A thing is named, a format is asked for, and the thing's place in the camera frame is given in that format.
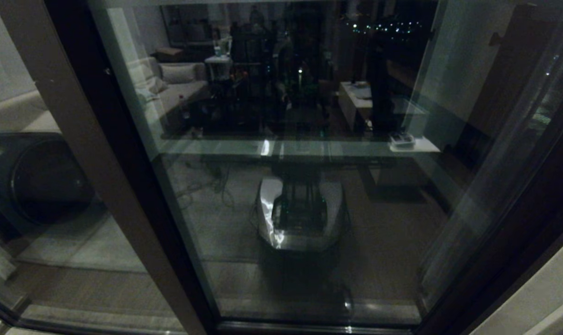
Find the brown-framed fixed glass panel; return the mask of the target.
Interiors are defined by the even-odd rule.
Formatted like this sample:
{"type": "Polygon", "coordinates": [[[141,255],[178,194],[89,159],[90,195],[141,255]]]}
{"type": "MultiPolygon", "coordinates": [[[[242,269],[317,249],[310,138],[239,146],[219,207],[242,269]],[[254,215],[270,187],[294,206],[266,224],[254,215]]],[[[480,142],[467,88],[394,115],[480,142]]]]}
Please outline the brown-framed fixed glass panel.
{"type": "Polygon", "coordinates": [[[77,0],[0,0],[0,18],[96,191],[188,335],[216,335],[90,13],[77,0]]]}

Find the dark front-load washing machine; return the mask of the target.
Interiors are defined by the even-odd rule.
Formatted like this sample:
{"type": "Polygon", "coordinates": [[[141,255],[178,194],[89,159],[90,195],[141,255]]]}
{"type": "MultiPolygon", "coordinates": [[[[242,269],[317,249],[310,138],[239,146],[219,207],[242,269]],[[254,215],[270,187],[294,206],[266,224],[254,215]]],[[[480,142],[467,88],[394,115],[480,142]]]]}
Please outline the dark front-load washing machine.
{"type": "Polygon", "coordinates": [[[83,214],[94,187],[56,132],[0,132],[0,212],[25,233],[83,214]]]}

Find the dark brown door jamb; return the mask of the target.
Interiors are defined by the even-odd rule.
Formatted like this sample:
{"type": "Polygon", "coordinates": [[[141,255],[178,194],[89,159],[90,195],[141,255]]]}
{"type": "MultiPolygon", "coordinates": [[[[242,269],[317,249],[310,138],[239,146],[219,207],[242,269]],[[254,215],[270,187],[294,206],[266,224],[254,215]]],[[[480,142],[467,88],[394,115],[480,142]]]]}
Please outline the dark brown door jamb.
{"type": "Polygon", "coordinates": [[[505,226],[448,290],[414,335],[464,335],[528,280],[563,236],[563,134],[511,211],[505,226]]]}

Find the brown-framed sliding glass door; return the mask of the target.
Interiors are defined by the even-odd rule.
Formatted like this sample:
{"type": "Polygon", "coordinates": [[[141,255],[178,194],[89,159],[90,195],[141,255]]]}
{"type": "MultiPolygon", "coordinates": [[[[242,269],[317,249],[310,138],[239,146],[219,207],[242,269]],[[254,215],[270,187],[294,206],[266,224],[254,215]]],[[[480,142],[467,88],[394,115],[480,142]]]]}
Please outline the brown-framed sliding glass door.
{"type": "Polygon", "coordinates": [[[416,331],[563,133],[451,151],[519,4],[439,0],[392,97],[383,0],[85,0],[215,324],[416,331]]]}

